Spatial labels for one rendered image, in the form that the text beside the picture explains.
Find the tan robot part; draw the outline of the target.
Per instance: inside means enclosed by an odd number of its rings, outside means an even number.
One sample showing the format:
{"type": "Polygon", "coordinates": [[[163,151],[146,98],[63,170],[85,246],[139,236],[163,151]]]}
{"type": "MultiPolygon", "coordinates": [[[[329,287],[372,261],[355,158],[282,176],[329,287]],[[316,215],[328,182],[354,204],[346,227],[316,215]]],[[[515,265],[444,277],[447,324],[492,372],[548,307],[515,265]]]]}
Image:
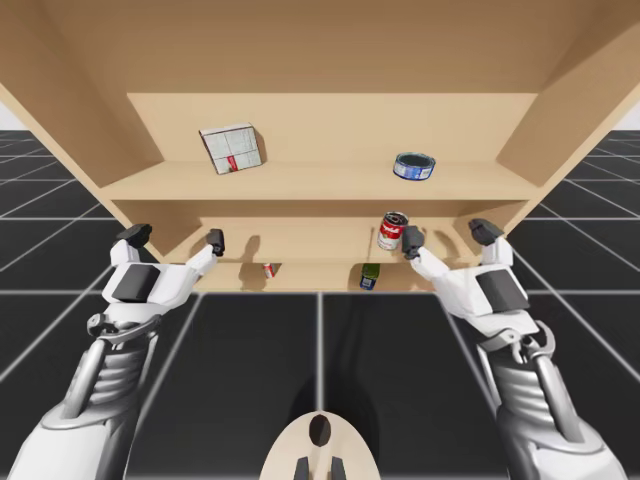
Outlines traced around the tan robot part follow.
{"type": "Polygon", "coordinates": [[[307,413],[277,437],[259,480],[381,480],[360,433],[326,411],[307,413]]]}

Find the blue flat can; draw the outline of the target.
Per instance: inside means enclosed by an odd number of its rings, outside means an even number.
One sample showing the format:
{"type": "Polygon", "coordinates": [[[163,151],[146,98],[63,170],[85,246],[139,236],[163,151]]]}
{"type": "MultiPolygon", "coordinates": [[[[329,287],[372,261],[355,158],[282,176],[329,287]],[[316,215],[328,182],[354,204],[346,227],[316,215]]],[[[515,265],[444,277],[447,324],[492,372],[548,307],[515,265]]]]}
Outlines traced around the blue flat can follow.
{"type": "Polygon", "coordinates": [[[436,160],[417,152],[404,152],[396,156],[393,173],[405,180],[423,181],[431,177],[436,160]]]}

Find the pale wooden shelf unit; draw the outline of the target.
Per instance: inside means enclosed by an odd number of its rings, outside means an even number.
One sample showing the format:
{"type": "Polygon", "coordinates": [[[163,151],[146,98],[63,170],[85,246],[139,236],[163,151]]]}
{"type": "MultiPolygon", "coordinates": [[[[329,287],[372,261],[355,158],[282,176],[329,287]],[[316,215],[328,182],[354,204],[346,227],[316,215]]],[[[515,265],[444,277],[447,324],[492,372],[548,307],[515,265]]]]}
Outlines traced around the pale wooden shelf unit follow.
{"type": "Polygon", "coordinates": [[[222,229],[203,291],[426,290],[386,212],[473,264],[638,101],[640,0],[0,0],[0,102],[160,261],[222,229]],[[240,123],[263,164],[218,175],[199,131],[240,123]]]}

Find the red and white carton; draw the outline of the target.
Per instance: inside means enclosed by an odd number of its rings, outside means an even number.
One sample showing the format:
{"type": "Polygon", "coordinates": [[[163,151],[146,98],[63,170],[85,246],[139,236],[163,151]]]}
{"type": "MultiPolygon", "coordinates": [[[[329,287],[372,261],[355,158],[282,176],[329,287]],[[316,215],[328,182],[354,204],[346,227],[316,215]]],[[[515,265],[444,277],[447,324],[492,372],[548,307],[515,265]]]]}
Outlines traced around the red and white carton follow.
{"type": "Polygon", "coordinates": [[[218,175],[263,164],[256,131],[250,123],[204,129],[199,135],[218,175]]]}

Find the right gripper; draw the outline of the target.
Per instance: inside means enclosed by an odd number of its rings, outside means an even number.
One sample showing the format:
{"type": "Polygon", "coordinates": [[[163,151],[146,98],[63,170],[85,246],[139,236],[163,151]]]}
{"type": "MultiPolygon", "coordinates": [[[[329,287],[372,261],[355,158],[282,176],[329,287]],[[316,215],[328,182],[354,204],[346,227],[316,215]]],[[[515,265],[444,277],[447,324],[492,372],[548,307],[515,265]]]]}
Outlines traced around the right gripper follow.
{"type": "Polygon", "coordinates": [[[450,270],[424,246],[425,235],[414,225],[403,230],[404,257],[422,278],[432,280],[446,311],[477,331],[535,331],[536,323],[527,312],[528,296],[510,268],[513,249],[504,232],[482,218],[468,225],[472,238],[482,247],[481,264],[485,266],[450,270]]]}

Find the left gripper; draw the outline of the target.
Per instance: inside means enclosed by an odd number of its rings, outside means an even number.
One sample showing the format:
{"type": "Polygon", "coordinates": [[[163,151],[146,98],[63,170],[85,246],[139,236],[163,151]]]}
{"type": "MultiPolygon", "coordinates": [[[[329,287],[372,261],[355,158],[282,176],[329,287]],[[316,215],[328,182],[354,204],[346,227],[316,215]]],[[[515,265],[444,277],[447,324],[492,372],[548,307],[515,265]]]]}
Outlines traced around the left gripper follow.
{"type": "Polygon", "coordinates": [[[183,305],[191,295],[196,273],[207,274],[225,252],[222,229],[211,229],[206,245],[186,265],[138,263],[139,250],[149,241],[150,224],[134,224],[116,236],[110,262],[118,266],[102,291],[107,316],[163,315],[183,305]]]}

